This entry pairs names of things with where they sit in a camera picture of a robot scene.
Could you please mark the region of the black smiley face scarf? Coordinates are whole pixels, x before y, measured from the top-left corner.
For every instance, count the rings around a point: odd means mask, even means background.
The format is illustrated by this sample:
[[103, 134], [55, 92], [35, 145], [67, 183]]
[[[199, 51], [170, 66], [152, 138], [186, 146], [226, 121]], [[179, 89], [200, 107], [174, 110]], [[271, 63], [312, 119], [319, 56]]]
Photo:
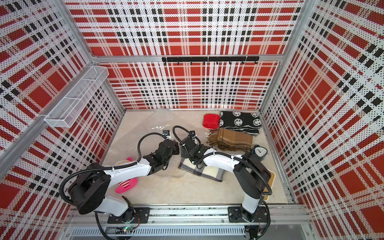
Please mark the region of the black smiley face scarf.
[[252, 136], [260, 133], [260, 117], [257, 113], [221, 111], [219, 127], [231, 131], [242, 132]]

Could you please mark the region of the red knitted scarf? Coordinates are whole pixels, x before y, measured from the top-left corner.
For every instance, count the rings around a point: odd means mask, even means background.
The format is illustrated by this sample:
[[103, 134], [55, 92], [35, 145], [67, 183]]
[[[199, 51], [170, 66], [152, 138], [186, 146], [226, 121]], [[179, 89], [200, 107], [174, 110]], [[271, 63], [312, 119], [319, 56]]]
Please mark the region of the red knitted scarf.
[[205, 114], [203, 117], [203, 127], [209, 130], [219, 128], [220, 116], [216, 114]]

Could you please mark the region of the brown plaid scarf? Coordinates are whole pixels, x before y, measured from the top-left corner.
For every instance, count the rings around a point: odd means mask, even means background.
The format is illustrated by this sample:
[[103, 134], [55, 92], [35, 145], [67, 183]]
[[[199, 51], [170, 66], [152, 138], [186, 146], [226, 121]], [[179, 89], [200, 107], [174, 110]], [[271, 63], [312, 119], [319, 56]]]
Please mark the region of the brown plaid scarf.
[[223, 151], [250, 151], [253, 136], [224, 128], [210, 130], [207, 144]]

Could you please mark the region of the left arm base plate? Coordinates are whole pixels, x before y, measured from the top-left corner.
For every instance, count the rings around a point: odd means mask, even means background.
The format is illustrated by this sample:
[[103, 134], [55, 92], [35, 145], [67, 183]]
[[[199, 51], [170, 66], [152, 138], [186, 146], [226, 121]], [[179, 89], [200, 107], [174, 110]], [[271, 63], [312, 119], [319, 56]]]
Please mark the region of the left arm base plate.
[[110, 215], [108, 224], [146, 224], [149, 219], [151, 208], [128, 209], [120, 217]]

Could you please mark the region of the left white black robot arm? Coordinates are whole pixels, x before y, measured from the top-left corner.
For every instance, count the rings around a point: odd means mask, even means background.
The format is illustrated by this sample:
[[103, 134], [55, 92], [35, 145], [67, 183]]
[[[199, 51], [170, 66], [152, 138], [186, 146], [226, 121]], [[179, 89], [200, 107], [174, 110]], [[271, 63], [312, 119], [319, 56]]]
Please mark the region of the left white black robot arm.
[[91, 164], [62, 181], [59, 187], [61, 198], [75, 206], [81, 215], [95, 212], [122, 216], [130, 208], [130, 202], [108, 196], [108, 190], [121, 182], [164, 171], [172, 156], [180, 154], [179, 144], [159, 133], [149, 133], [140, 141], [151, 135], [164, 139], [155, 152], [144, 157], [139, 155], [140, 160], [121, 165], [103, 167], [98, 163]]

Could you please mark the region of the cream grey plaid scarf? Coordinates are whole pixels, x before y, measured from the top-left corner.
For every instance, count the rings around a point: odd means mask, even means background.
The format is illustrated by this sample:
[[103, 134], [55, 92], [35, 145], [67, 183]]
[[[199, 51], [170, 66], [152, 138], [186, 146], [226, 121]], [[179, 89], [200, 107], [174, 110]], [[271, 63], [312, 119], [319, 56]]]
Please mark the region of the cream grey plaid scarf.
[[215, 182], [222, 182], [225, 174], [225, 170], [217, 167], [204, 167], [193, 165], [189, 159], [181, 159], [179, 169], [185, 170], [195, 176], [209, 179]]

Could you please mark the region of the clear plastic vacuum bag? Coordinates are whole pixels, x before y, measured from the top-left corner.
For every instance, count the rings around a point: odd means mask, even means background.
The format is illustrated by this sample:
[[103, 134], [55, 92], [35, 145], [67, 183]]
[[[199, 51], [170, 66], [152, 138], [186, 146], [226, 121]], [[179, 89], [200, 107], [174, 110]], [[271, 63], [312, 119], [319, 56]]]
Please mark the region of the clear plastic vacuum bag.
[[[122, 122], [117, 129], [113, 142], [111, 143], [107, 155], [104, 158], [103, 166], [114, 165], [128, 157], [133, 160], [138, 158], [137, 145], [139, 140], [146, 134], [159, 133], [170, 130], [171, 140], [176, 140], [172, 134], [175, 125], [182, 126], [190, 131], [202, 132], [203, 113], [199, 111], [172, 111], [158, 109], [155, 111], [133, 111], [126, 112]], [[142, 155], [153, 153], [164, 139], [157, 135], [146, 137], [141, 142]], [[165, 171], [156, 173], [156, 176], [164, 178], [181, 179], [187, 172], [178, 169], [181, 157], [173, 156], [169, 167]]]

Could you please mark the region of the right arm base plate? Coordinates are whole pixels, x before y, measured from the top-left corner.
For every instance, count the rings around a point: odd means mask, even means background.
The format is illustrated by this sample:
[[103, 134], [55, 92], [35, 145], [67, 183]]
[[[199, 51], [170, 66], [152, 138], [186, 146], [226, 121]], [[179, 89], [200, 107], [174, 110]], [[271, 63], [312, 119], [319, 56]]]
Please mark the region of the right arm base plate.
[[230, 223], [267, 223], [269, 217], [265, 207], [258, 207], [253, 214], [242, 207], [228, 207], [228, 216]]

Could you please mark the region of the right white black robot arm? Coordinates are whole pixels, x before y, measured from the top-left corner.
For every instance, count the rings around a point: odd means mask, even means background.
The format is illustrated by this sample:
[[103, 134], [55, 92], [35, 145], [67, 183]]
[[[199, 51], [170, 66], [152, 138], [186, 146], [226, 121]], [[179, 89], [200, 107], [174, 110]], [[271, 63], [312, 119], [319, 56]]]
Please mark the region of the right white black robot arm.
[[193, 140], [184, 140], [181, 148], [193, 165], [215, 167], [235, 175], [245, 193], [242, 203], [244, 212], [254, 214], [264, 197], [272, 195], [269, 184], [272, 174], [261, 163], [260, 151], [256, 148], [243, 155], [230, 155], [203, 144], [198, 145]]

